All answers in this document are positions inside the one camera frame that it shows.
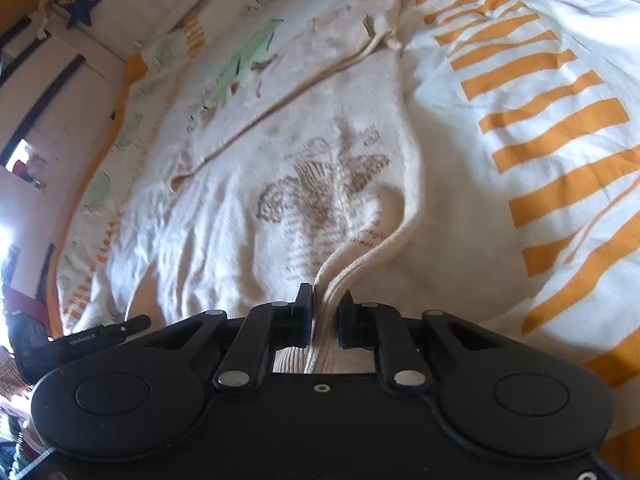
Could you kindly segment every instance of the bright light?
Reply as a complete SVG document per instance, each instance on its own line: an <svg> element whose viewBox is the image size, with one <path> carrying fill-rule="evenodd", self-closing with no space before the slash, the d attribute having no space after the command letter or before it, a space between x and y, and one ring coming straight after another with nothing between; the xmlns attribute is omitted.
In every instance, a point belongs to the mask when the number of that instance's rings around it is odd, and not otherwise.
<svg viewBox="0 0 640 480"><path fill-rule="evenodd" d="M9 157L9 161L7 162L5 168L9 171L14 170L14 165L18 160L21 160L25 164L29 160L29 152L27 151L27 141L21 140L20 143L16 146L14 152Z"/></svg>
<svg viewBox="0 0 640 480"><path fill-rule="evenodd" d="M4 227L0 226L0 268L2 267L2 261L9 254L11 241L11 233Z"/></svg>

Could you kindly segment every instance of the clothes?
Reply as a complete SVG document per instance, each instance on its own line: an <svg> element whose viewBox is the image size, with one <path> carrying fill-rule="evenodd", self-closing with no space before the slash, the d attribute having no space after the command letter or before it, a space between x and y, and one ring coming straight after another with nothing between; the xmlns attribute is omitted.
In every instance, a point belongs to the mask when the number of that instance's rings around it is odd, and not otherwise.
<svg viewBox="0 0 640 480"><path fill-rule="evenodd" d="M340 298L398 252L422 209L422 161L399 81L399 10L400 0L359 1L310 20L203 118L165 161L175 195L127 317L149 314L156 298L156 327L202 306L244 316L311 281L313 345L285 351L279 367L332 368ZM135 212L131 220L112 258L128 256L133 230L145 229Z"/></svg>

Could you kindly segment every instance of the screw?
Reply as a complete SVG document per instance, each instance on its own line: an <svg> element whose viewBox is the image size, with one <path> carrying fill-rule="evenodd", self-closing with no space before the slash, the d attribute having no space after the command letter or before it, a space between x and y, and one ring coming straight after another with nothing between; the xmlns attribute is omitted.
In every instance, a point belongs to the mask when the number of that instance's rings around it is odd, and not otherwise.
<svg viewBox="0 0 640 480"><path fill-rule="evenodd" d="M251 377L241 370L228 370L226 372L222 372L218 376L218 382L229 388L240 388L241 386L245 386L249 383L250 379Z"/></svg>
<svg viewBox="0 0 640 480"><path fill-rule="evenodd" d="M394 381L400 386L422 386L426 380L427 377L418 370L401 370L394 375Z"/></svg>

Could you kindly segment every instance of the bed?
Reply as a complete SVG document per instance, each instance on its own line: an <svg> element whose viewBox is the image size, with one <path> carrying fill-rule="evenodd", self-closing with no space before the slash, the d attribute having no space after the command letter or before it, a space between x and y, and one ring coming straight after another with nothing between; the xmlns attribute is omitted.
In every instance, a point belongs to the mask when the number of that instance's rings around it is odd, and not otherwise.
<svg viewBox="0 0 640 480"><path fill-rule="evenodd" d="M168 183L172 156L237 80L307 20L353 1L207 0L127 63L111 138L50 267L59 333L142 313L159 328L213 304L244 316L316 278L322 259L293 247L282 266L274 254L265 264L251 231L236 229L260 205L191 221L233 189L215 173L201 202ZM639 20L640 0L402 0L399 69L423 210L410 240L348 284L359 301L405 317L444 309L597 373L616 402L602 453L630 476L640 474ZM314 366L370 363L352 352Z"/></svg>

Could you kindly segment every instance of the star decoration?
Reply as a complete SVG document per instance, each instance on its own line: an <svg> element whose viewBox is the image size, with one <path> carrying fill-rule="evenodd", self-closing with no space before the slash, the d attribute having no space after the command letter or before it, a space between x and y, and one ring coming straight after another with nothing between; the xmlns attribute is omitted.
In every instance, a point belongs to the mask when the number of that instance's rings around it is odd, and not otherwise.
<svg viewBox="0 0 640 480"><path fill-rule="evenodd" d="M102 0L75 0L74 2L63 5L62 7L69 13L69 21L66 22L66 28L73 27L77 22L84 23L87 27L91 27L91 15L89 11L93 9Z"/></svg>

